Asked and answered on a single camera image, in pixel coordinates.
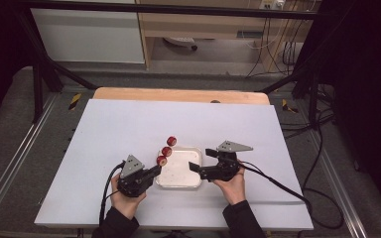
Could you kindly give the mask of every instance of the gray carpet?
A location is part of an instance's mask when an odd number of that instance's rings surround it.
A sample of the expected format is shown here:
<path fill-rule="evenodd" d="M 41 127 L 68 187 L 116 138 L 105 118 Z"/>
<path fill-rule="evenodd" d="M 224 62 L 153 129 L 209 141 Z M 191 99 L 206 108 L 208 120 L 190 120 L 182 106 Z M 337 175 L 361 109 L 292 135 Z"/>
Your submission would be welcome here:
<path fill-rule="evenodd" d="M 235 89 L 252 91 L 261 89 L 277 80 L 277 77 L 256 77 L 244 79 L 241 76 L 209 76 L 209 75 L 177 75 L 152 73 L 79 73 L 84 78 L 98 85 L 123 87 L 160 87 L 160 88 L 190 88 L 190 89 Z M 66 84 L 75 86 L 72 81 Z M 33 119 L 32 79 L 28 71 L 21 71 L 0 109 L 0 175 L 5 170 L 15 154 L 23 137 L 28 131 Z M 280 90 L 280 96 L 286 95 L 292 85 L 286 85 Z M 80 119 L 82 111 L 92 91 L 82 94 L 79 103 L 73 111 L 67 110 L 74 92 L 63 92 L 24 164 L 21 166 L 10 189 L 0 205 L 0 231 L 16 232 L 21 237 L 33 233 L 35 237 L 43 234 L 63 234 L 60 237 L 74 236 L 73 229 L 50 229 L 34 224 L 34 219 L 40 209 L 39 201 L 46 196 L 58 167 L 68 147 L 69 138 Z M 289 105 L 296 106 L 292 98 L 287 98 Z M 304 123 L 300 113 L 283 111 L 281 99 L 272 99 L 276 105 L 280 122 Z M 323 126 L 323 137 L 326 149 L 334 162 L 341 179 L 352 199 L 352 202 L 363 222 L 369 237 L 381 237 L 381 196 L 368 174 L 357 172 L 341 137 L 338 126 L 327 124 Z M 300 182 L 306 177 L 317 154 L 309 133 L 287 140 L 287 145 L 296 174 Z M 308 187 L 319 189 L 332 196 L 328 181 L 317 165 Z M 314 206 L 314 216 L 325 224 L 335 224 L 338 213 L 328 200 L 307 193 L 306 197 Z M 345 224 L 336 230 L 329 230 L 314 223 L 315 230 L 304 232 L 305 237 L 350 237 Z M 191 237 L 227 237 L 226 232 L 192 231 Z M 140 231 L 135 237 L 162 237 L 167 233 Z M 272 237 L 296 237 L 291 232 L 273 232 Z"/>

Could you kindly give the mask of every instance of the floor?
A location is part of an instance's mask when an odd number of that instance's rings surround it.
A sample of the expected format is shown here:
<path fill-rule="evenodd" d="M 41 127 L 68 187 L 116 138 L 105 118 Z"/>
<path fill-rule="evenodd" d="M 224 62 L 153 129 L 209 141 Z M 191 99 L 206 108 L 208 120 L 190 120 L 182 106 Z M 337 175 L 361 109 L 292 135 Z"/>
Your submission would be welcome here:
<path fill-rule="evenodd" d="M 282 72 L 248 77 L 249 74 L 265 72 L 262 63 L 255 63 L 258 52 L 251 48 L 250 42 L 196 40 L 196 43 L 198 50 L 194 52 L 158 39 L 153 52 L 153 64 L 148 69 L 142 68 L 141 65 L 124 64 L 67 65 L 91 82 L 104 86 L 126 87 L 253 91 L 279 80 L 287 73 L 287 66 L 278 61 Z M 92 96 L 92 91 L 78 87 L 71 80 L 64 78 L 63 81 L 66 84 L 65 91 L 56 95 L 57 101 L 46 124 L 41 128 L 39 136 L 33 139 L 32 147 L 23 155 L 23 163 L 12 168 L 16 170 L 8 181 L 11 185 L 6 187 L 0 197 L 0 237 L 72 237 L 76 234 L 74 229 L 49 229 L 34 224 L 40 201 L 46 196 L 64 157 L 64 150 L 69 145 L 69 138 L 74 133 L 72 129 L 80 118 L 87 98 Z M 12 158 L 18 153 L 20 144 L 32 127 L 34 104 L 31 82 L 31 73 L 27 69 L 20 71 L 14 77 L 14 83 L 0 109 L 0 179 L 6 173 L 8 165 L 13 164 Z M 290 83 L 270 95 L 283 128 L 288 128 L 284 126 L 285 123 L 303 125 L 306 122 L 302 113 L 303 106 L 301 107 L 306 101 L 293 100 L 290 93 L 293 86 Z M 331 88 L 327 87 L 321 90 L 331 92 Z M 75 110 L 68 111 L 67 107 L 77 92 L 82 93 L 82 98 Z M 283 99 L 288 102 L 286 109 L 283 109 Z M 326 102 L 319 105 L 319 109 L 326 107 Z M 355 170 L 337 123 L 323 125 L 322 131 L 325 155 L 334 165 L 367 236 L 354 236 L 350 232 L 352 224 L 347 222 L 338 229 L 326 229 L 315 223 L 315 230 L 304 232 L 304 236 L 381 237 L 381 196 L 378 190 L 368 174 Z M 286 137 L 292 134 L 292 131 L 283 131 Z M 286 140 L 300 182 L 305 179 L 318 153 L 315 139 L 318 138 L 317 135 L 316 132 L 308 131 Z M 317 165 L 309 187 L 321 189 L 329 196 L 337 197 L 338 194 L 331 185 L 331 178 L 324 171 L 326 168 L 324 162 Z M 326 224 L 337 223 L 338 211 L 331 202 L 313 193 L 307 193 L 306 197 L 314 202 L 314 216 L 317 219 Z M 85 230 L 85 237 L 89 237 L 90 232 L 91 230 Z M 168 234 L 169 231 L 140 230 L 134 237 L 164 237 Z M 189 237 L 228 237 L 224 231 L 190 231 L 186 234 Z M 294 232 L 272 232 L 271 235 L 296 236 Z"/>

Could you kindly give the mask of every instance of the wall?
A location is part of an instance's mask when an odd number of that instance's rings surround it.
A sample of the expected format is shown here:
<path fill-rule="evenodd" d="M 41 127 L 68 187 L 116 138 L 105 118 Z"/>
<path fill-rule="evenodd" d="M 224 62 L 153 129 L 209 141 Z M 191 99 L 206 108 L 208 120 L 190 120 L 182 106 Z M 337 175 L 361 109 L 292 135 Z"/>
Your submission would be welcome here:
<path fill-rule="evenodd" d="M 83 0 L 134 3 L 133 0 Z M 32 9 L 49 56 L 58 61 L 144 63 L 136 13 Z"/>

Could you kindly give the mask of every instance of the red ball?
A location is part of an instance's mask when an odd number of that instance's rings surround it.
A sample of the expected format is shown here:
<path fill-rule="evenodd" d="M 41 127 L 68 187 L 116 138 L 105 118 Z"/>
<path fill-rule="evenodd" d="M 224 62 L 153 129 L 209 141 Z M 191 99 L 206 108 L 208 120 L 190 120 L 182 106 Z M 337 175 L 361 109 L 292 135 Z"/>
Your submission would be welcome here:
<path fill-rule="evenodd" d="M 177 141 L 178 141 L 178 140 L 176 140 L 176 137 L 171 136 L 171 137 L 169 137 L 169 139 L 167 139 L 167 144 L 168 144 L 169 146 L 174 146 L 174 145 L 176 144 Z"/>
<path fill-rule="evenodd" d="M 157 158 L 157 165 L 159 165 L 160 167 L 165 166 L 166 163 L 167 163 L 167 158 L 165 156 L 159 156 Z"/>
<path fill-rule="evenodd" d="M 163 154 L 163 156 L 165 156 L 165 157 L 169 157 L 169 156 L 171 156 L 172 155 L 172 148 L 170 148 L 170 147 L 165 147 L 165 148 L 163 148 L 163 150 L 162 150 L 162 154 Z"/>

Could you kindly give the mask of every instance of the white plastic container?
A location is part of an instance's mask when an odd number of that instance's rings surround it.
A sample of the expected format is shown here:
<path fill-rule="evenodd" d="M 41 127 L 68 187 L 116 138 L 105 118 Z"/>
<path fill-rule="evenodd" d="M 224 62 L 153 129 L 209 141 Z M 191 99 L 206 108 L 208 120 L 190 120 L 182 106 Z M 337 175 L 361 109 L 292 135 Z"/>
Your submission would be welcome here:
<path fill-rule="evenodd" d="M 167 157 L 167 164 L 156 177 L 156 183 L 163 188 L 190 189 L 200 186 L 198 173 L 190 170 L 189 162 L 201 166 L 202 153 L 196 147 L 172 147 L 172 154 Z"/>

